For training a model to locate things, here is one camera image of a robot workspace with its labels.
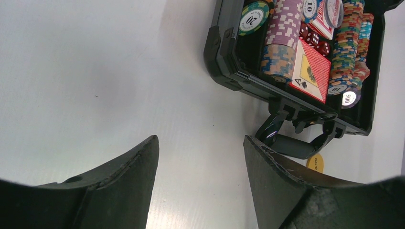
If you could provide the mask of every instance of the white floor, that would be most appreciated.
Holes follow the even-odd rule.
[[[242,142],[267,107],[209,77],[202,52],[214,5],[2,1],[0,177],[62,182],[156,134],[147,228],[256,228]],[[373,182],[401,172],[404,10],[386,14],[373,131],[333,140],[322,151],[329,175]]]

